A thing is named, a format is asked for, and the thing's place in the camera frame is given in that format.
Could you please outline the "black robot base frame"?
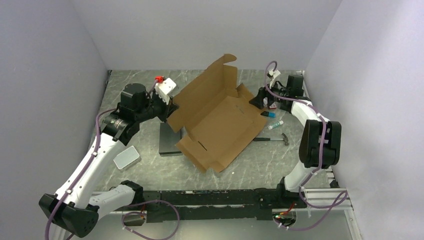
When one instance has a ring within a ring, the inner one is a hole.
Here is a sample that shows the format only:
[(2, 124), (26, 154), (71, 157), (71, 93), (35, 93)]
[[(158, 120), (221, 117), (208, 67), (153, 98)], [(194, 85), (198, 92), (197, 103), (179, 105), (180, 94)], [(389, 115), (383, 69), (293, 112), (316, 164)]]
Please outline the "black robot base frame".
[(269, 221), (278, 210), (298, 205), (299, 195), (276, 188), (146, 190), (124, 212), (143, 211), (148, 223), (180, 220), (255, 219)]

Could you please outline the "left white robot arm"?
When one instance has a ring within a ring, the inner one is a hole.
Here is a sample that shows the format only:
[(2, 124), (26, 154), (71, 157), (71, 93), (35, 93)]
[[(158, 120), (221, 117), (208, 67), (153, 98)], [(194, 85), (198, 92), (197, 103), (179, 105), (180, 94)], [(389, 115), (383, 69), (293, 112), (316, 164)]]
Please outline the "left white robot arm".
[(143, 187), (130, 180), (97, 196), (93, 192), (107, 165), (124, 150), (141, 123), (154, 118), (166, 122), (178, 108), (171, 95), (176, 86), (170, 78), (156, 80), (151, 89), (130, 83), (122, 90), (116, 107), (96, 116), (96, 136), (80, 164), (55, 193), (46, 193), (39, 200), (48, 218), (45, 239), (83, 238), (110, 212), (122, 207), (137, 210), (148, 204)]

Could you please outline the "brown cardboard box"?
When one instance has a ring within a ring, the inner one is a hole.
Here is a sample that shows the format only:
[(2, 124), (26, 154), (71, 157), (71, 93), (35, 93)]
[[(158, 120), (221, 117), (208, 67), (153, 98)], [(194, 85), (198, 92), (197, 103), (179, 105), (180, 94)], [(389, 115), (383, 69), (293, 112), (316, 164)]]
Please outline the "brown cardboard box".
[(225, 53), (173, 97), (167, 123), (186, 135), (176, 147), (201, 172), (219, 173), (263, 130), (267, 118), (250, 104), (254, 95), (238, 84), (236, 56)]

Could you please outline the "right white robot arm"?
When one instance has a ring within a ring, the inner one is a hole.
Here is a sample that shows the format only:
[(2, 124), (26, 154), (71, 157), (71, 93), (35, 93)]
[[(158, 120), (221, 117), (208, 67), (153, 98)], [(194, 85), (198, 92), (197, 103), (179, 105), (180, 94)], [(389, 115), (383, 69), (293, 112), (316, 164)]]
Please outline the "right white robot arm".
[(279, 85), (274, 76), (265, 75), (265, 86), (249, 103), (263, 110), (271, 103), (278, 103), (298, 119), (303, 126), (298, 149), (299, 161), (283, 180), (284, 189), (275, 194), (276, 203), (287, 208), (295, 201), (295, 194), (320, 170), (338, 163), (340, 159), (342, 125), (324, 117), (312, 101), (304, 95), (304, 79), (301, 75), (289, 75), (285, 86)]

